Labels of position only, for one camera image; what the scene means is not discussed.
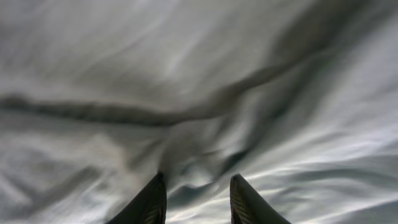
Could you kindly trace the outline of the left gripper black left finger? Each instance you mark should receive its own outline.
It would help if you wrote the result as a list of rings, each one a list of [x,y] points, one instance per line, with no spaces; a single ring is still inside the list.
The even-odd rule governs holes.
[[[149,183],[106,224],[165,224],[167,191],[158,172]]]

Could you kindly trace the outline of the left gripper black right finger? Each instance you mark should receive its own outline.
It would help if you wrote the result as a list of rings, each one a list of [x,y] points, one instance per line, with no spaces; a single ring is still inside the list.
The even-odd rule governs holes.
[[[229,186],[232,224],[290,224],[241,176],[232,176]]]

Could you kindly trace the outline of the light blue t-shirt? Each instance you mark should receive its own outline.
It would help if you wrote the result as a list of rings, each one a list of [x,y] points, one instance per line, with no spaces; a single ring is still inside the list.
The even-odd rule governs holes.
[[[2,1],[1,222],[397,222],[396,1]]]

